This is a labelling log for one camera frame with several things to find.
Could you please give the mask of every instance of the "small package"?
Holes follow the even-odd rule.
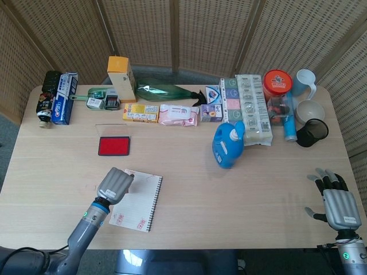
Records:
[[[53,103],[51,121],[55,124],[68,125],[70,122],[73,100],[70,95],[75,95],[78,83],[76,73],[64,73],[58,82],[57,94]]]
[[[218,85],[209,85],[205,87],[206,100],[208,104],[222,104],[220,89]]]
[[[222,106],[216,105],[200,105],[201,122],[220,122],[222,121]]]
[[[245,146],[255,144],[270,146],[273,140],[261,76],[258,74],[236,75],[240,94]]]
[[[163,125],[196,126],[199,107],[162,104],[158,122]]]
[[[123,120],[157,123],[159,106],[142,104],[125,104]]]

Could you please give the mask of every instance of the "cardboard box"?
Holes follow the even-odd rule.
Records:
[[[159,106],[125,104],[123,120],[139,122],[158,122]]]
[[[55,124],[68,125],[73,108],[70,95],[75,95],[77,75],[64,73],[58,82],[57,94],[53,102],[51,121]]]
[[[124,103],[136,102],[136,83],[128,58],[110,56],[108,59],[107,73],[119,95],[120,101]]]
[[[208,85],[205,87],[206,100],[208,104],[222,104],[220,89],[218,85]]]
[[[222,106],[220,104],[204,104],[200,105],[201,122],[221,122]]]

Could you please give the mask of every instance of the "red stamp mark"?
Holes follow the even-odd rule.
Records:
[[[123,220],[124,220],[124,215],[120,214],[119,217],[117,218],[116,223],[118,225],[121,225],[121,223],[122,223]]]
[[[137,229],[142,229],[146,222],[147,222],[147,221],[146,221],[145,219],[142,219],[142,220],[138,223],[138,226],[137,226],[136,228],[137,228]]]

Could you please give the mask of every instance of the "robotic arm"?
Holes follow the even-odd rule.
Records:
[[[122,200],[134,175],[112,168],[98,187],[98,197],[84,213],[68,239],[68,253],[41,252],[30,247],[21,250],[0,247],[0,275],[73,275],[81,257],[110,212],[109,206]]]
[[[356,230],[362,225],[356,200],[348,191],[344,179],[331,170],[316,168],[321,179],[315,175],[307,178],[314,181],[320,191],[325,214],[318,214],[305,207],[307,214],[320,221],[327,222],[338,232],[335,243],[327,243],[323,248],[336,246],[346,275],[367,274],[367,252],[362,238]]]

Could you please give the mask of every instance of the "orange box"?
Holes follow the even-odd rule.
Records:
[[[110,56],[108,58],[107,73],[117,91],[120,101],[124,103],[136,102],[135,79],[127,57]]]

